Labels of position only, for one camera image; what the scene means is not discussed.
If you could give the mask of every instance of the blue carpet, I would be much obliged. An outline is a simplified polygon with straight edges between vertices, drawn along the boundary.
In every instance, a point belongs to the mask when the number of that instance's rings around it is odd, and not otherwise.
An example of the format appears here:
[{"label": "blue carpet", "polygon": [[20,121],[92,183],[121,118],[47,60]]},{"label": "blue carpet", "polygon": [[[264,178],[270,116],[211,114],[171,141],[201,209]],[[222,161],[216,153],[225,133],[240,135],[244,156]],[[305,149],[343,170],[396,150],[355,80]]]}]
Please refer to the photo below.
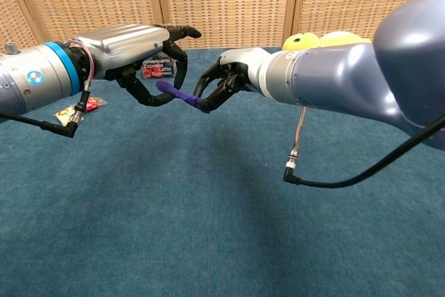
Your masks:
[{"label": "blue carpet", "polygon": [[[184,90],[220,52],[188,51]],[[445,152],[296,187],[281,180],[296,106],[239,93],[205,115],[141,106],[116,82],[92,91],[108,105],[74,139],[0,125],[1,296],[445,296]],[[29,116],[56,122],[76,99]],[[406,138],[309,110],[298,171],[344,179]]]}]

